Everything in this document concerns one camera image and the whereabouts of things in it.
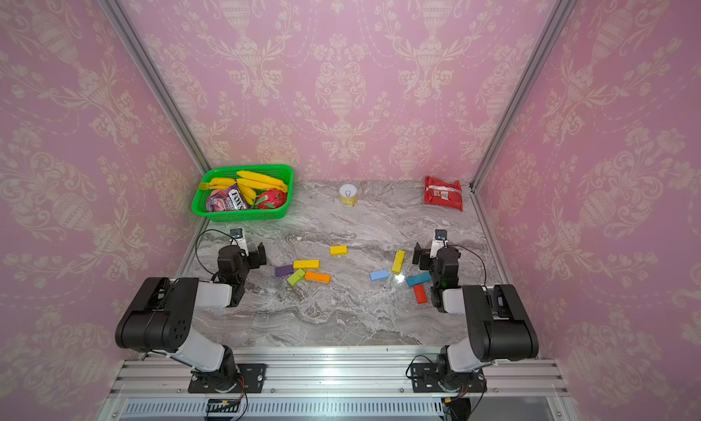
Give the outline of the purple block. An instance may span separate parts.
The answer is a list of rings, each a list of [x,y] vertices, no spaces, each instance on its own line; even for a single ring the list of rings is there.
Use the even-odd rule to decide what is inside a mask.
[[[288,277],[288,276],[292,275],[295,271],[296,270],[292,264],[280,266],[280,267],[275,268],[275,276],[278,278]]]

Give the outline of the lime green block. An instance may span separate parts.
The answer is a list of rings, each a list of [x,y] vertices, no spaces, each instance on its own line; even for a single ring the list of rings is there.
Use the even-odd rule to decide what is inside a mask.
[[[296,286],[302,280],[305,279],[306,271],[304,269],[297,269],[292,275],[287,278],[287,282],[290,286]]]

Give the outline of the long yellow block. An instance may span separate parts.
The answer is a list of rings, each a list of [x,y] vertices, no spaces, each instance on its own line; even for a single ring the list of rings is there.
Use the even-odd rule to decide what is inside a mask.
[[[295,271],[302,269],[303,271],[309,271],[310,269],[319,269],[321,262],[319,260],[296,260],[293,263],[293,268]]]

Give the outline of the small yellow block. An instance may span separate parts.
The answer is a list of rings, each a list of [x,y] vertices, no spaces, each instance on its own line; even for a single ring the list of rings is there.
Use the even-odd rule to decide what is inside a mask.
[[[330,248],[330,255],[332,257],[344,256],[348,254],[348,247],[345,245],[333,246]]]

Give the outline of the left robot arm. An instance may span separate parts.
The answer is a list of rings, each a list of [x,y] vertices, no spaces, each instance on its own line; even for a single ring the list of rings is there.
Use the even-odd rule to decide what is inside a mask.
[[[146,279],[117,324],[116,344],[138,353],[158,353],[188,366],[192,394],[259,393],[267,367],[239,364],[232,348],[211,341],[192,322],[198,309],[239,306],[249,273],[266,264],[262,243],[252,251],[230,244],[220,249],[218,270],[209,282],[192,277]]]

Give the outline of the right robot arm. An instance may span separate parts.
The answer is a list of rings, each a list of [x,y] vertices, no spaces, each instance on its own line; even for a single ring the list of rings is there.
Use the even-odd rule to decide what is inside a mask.
[[[444,346],[429,374],[447,391],[482,389],[476,382],[485,367],[534,359],[540,353],[538,335],[514,285],[459,282],[462,250],[434,241],[429,249],[417,244],[413,255],[413,264],[430,275],[432,306],[465,318],[467,337]]]

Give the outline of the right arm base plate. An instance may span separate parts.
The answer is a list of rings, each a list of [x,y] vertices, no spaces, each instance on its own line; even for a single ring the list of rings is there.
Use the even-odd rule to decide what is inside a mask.
[[[430,363],[410,364],[406,371],[414,393],[482,393],[487,391],[487,381],[479,373],[455,373],[447,367]]]

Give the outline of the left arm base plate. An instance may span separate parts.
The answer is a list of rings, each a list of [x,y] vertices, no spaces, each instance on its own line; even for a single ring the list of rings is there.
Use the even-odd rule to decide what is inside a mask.
[[[261,394],[266,381],[266,364],[238,364],[232,378],[216,377],[215,373],[194,372],[188,386],[189,394]]]

